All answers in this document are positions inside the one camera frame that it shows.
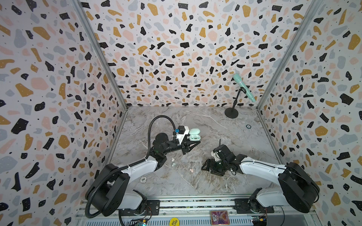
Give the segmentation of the mint green earbud case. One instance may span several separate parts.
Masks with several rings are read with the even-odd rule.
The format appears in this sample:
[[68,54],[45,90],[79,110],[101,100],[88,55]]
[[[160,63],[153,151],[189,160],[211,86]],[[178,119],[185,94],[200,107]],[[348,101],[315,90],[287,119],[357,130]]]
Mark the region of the mint green earbud case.
[[189,130],[189,140],[190,141],[200,141],[201,136],[199,134],[200,134],[200,129],[198,129],[198,128],[193,128],[193,129]]

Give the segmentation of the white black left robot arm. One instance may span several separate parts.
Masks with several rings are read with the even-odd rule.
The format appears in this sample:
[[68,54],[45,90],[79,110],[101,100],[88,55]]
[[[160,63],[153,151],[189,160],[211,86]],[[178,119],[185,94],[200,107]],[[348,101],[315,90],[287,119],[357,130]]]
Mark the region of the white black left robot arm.
[[193,132],[193,135],[174,133],[172,140],[169,140],[165,133],[159,133],[153,141],[148,157],[125,166],[111,163],[106,165],[85,195],[85,216],[94,218],[102,214],[107,217],[119,209],[134,210],[137,214],[142,214],[147,198],[139,191],[128,189],[128,185],[160,169],[166,162],[168,153],[181,150],[186,154],[200,144],[199,130],[194,129]]

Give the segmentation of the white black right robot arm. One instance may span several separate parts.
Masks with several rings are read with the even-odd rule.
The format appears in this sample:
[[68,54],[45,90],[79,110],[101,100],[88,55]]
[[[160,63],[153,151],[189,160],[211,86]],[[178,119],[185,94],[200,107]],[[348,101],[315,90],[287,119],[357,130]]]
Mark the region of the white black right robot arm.
[[319,200],[320,189],[297,163],[287,165],[266,163],[244,154],[235,155],[226,145],[220,144],[211,152],[212,158],[202,166],[203,171],[224,176],[248,174],[276,184],[275,188],[257,188],[242,204],[244,211],[261,213],[273,206],[290,206],[301,213],[308,213]]

